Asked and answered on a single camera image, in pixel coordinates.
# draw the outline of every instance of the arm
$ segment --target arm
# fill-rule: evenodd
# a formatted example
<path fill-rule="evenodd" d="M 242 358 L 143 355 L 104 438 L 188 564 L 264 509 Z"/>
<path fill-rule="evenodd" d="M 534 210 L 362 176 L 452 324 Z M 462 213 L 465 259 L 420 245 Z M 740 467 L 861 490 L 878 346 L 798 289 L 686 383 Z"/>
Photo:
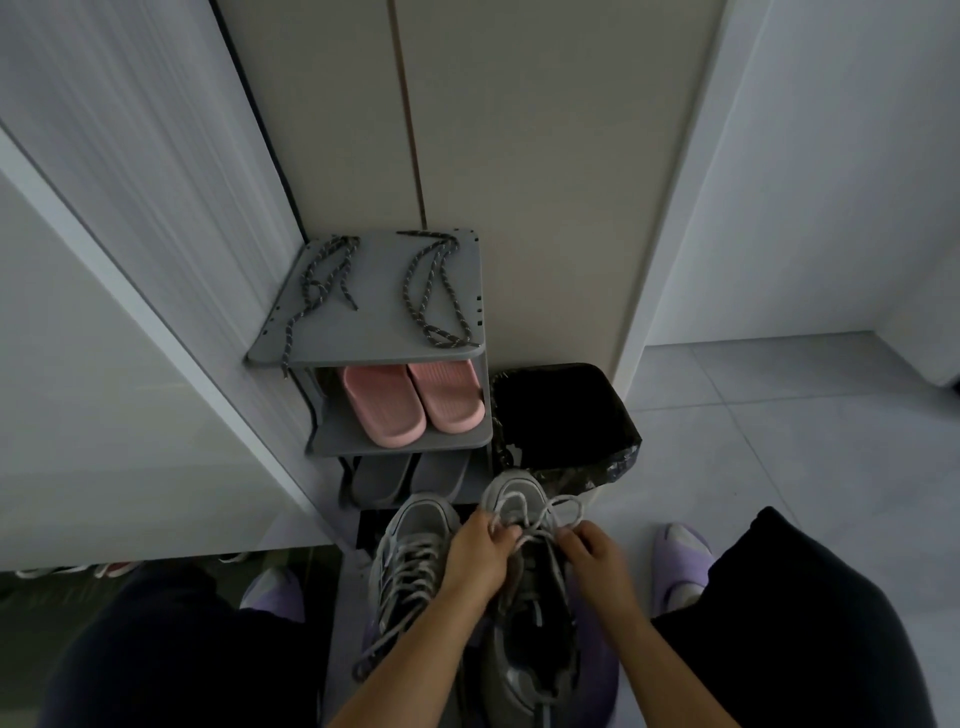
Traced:
<path fill-rule="evenodd" d="M 737 728 L 640 610 L 626 559 L 598 525 L 561 529 L 557 543 L 603 625 L 650 728 Z"/>
<path fill-rule="evenodd" d="M 467 640 L 507 574 L 519 527 L 490 535 L 479 509 L 450 545 L 444 582 L 329 728 L 435 728 Z"/>

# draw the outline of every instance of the black pants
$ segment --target black pants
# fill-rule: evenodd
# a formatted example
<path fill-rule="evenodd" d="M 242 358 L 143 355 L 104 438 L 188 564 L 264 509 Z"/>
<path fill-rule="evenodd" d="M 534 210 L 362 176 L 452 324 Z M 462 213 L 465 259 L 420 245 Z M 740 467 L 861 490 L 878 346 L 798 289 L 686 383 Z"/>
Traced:
<path fill-rule="evenodd" d="M 935 725 L 883 593 L 772 508 L 654 624 L 743 728 Z M 38 726 L 310 725 L 322 657 L 303 630 L 148 565 L 68 649 Z"/>
<path fill-rule="evenodd" d="M 199 567 L 151 563 L 70 645 L 37 728 L 316 726 L 307 626 L 236 610 Z"/>
<path fill-rule="evenodd" d="M 936 725 L 883 592 L 773 508 L 654 624 L 742 728 Z"/>

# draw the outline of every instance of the gray speckled shoelace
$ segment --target gray speckled shoelace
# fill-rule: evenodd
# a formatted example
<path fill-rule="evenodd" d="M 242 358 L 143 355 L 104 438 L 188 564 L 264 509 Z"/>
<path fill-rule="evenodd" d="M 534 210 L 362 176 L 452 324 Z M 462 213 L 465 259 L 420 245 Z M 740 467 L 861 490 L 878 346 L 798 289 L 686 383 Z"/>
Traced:
<path fill-rule="evenodd" d="M 413 320 L 417 322 L 421 329 L 423 329 L 423 335 L 426 336 L 427 340 L 438 349 L 456 349 L 458 347 L 480 346 L 479 344 L 474 344 L 470 341 L 473 332 L 470 331 L 467 319 L 464 317 L 464 312 L 460 309 L 460 302 L 457 301 L 457 294 L 453 290 L 453 285 L 450 283 L 450 278 L 446 274 L 446 257 L 460 250 L 460 241 L 455 235 L 451 235 L 447 232 L 397 231 L 396 234 L 412 235 L 414 237 L 432 237 L 437 239 L 437 242 L 431 243 L 414 255 L 414 259 L 410 262 L 410 266 L 407 268 L 407 275 L 403 279 L 403 302 L 406 304 L 407 311 L 410 312 Z M 420 306 L 414 306 L 413 302 L 410 300 L 410 280 L 417 271 L 417 266 L 420 265 L 420 261 L 427 255 L 430 255 L 430 253 L 434 253 L 434 256 L 433 262 L 430 263 L 430 273 L 427 274 L 426 285 L 423 288 L 423 297 L 420 299 Z M 450 301 L 453 303 L 453 310 L 457 314 L 457 320 L 460 322 L 460 326 L 464 330 L 465 338 L 454 336 L 449 331 L 444 331 L 442 328 L 437 328 L 426 323 L 426 317 L 424 314 L 426 312 L 427 304 L 430 303 L 430 294 L 433 292 L 433 278 L 437 275 L 438 271 L 440 272 L 440 280 L 444 284 L 446 293 L 450 297 Z"/>
<path fill-rule="evenodd" d="M 359 306 L 357 306 L 356 301 L 350 295 L 350 292 L 347 291 L 347 276 L 350 275 L 350 259 L 353 257 L 354 252 L 356 252 L 356 249 L 359 246 L 359 237 L 337 235 L 332 240 L 324 243 L 321 246 L 320 250 L 317 252 L 317 255 L 303 270 L 303 273 L 300 276 L 300 292 L 303 295 L 303 310 L 295 313 L 287 322 L 286 343 L 283 345 L 283 356 L 280 358 L 280 367 L 283 369 L 284 379 L 290 374 L 290 351 L 294 346 L 294 324 L 311 311 L 315 311 L 320 308 L 321 305 L 323 305 L 327 295 L 330 293 L 330 289 L 333 287 L 333 281 L 338 277 L 340 278 L 340 290 L 343 291 L 344 298 L 347 299 L 351 306 L 353 306 L 354 311 L 359 310 Z M 315 280 L 313 278 L 313 272 L 316 270 L 317 266 L 322 261 L 326 260 L 341 249 L 346 249 L 344 252 L 344 259 L 337 263 L 336 267 L 330 271 L 330 274 L 326 277 L 326 280 L 323 282 Z M 311 288 L 313 286 L 317 286 L 317 288 L 320 290 L 320 292 L 317 294 L 317 298 L 311 297 Z"/>

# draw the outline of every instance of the forearm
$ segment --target forearm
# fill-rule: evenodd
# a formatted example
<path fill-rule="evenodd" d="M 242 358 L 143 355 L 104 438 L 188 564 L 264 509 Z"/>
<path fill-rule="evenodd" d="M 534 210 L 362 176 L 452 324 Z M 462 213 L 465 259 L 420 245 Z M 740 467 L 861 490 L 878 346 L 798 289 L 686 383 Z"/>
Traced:
<path fill-rule="evenodd" d="M 649 728 L 737 727 L 638 607 L 610 619 L 607 631 Z"/>
<path fill-rule="evenodd" d="M 441 591 L 329 728 L 435 728 L 483 612 Z"/>

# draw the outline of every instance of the black bag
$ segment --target black bag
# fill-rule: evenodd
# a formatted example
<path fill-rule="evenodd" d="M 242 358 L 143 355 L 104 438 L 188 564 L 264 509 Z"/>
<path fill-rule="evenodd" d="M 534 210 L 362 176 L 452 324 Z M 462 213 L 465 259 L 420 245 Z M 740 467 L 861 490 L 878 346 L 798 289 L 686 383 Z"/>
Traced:
<path fill-rule="evenodd" d="M 548 496 L 576 496 L 614 482 L 636 462 L 640 435 L 591 364 L 501 372 L 492 378 L 491 400 L 494 474 L 523 468 Z"/>

